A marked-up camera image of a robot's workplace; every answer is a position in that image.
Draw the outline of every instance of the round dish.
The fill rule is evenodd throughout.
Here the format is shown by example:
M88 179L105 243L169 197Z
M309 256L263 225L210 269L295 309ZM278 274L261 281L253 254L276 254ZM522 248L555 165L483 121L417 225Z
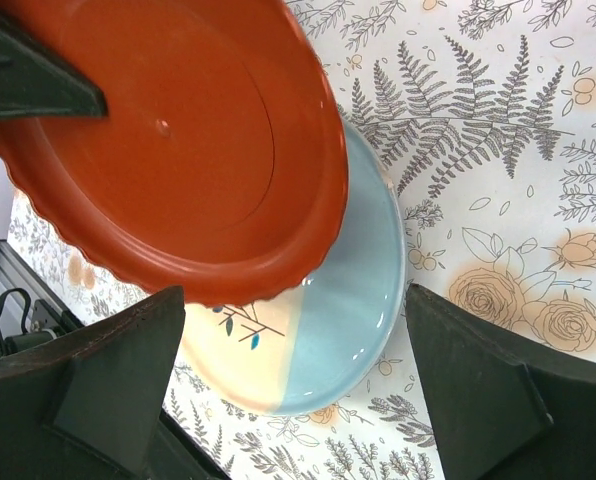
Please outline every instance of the round dish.
M349 200L340 236L301 286L242 308L186 307L181 354L226 400L299 415L343 397L369 372L399 317L405 247L396 196L345 125Z
M210 306L273 298L322 263L347 199L343 127L282 2L0 9L105 94L102 120L0 122L12 180L91 262Z

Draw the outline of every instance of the light blue section of plate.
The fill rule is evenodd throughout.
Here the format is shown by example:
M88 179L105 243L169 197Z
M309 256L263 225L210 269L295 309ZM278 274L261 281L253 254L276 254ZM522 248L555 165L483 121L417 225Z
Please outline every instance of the light blue section of plate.
M344 397L382 353L402 305L404 237L371 147L345 125L349 199L325 263L307 279L284 399L299 415Z

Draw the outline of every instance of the rose illustration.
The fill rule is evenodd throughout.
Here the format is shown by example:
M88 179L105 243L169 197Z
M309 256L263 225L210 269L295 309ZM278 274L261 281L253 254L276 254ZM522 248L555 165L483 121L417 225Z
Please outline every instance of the rose illustration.
M562 247L551 249L559 255L558 263L570 267L593 267L596 265L596 234L585 233L571 237Z
M309 414L309 419L314 423L320 423L322 425L328 424L336 412L336 405L329 405L328 407L316 410Z
M495 325L509 328L522 317L525 298L510 277L478 268L456 279L449 299L460 308Z
M525 320L540 339L565 352L581 352L596 339L596 316L587 306L565 300L529 302Z

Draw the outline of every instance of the cream section of plate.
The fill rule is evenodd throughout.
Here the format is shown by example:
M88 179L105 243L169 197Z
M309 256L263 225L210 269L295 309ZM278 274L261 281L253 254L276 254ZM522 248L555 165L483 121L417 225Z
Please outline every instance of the cream section of plate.
M272 413L285 394L303 298L304 287L298 287L242 309L227 307L235 312L231 335L225 311L188 304L183 357L225 400L251 412ZM253 331L260 336L255 349Z

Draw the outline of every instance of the table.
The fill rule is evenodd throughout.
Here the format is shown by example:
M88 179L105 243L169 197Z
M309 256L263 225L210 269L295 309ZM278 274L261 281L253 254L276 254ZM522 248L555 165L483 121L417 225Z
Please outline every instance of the table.
M596 0L288 0L400 193L408 281L596 361ZM85 322L144 296L17 194L9 241ZM178 362L166 408L235 479L443 478L399 323L335 405L265 418Z

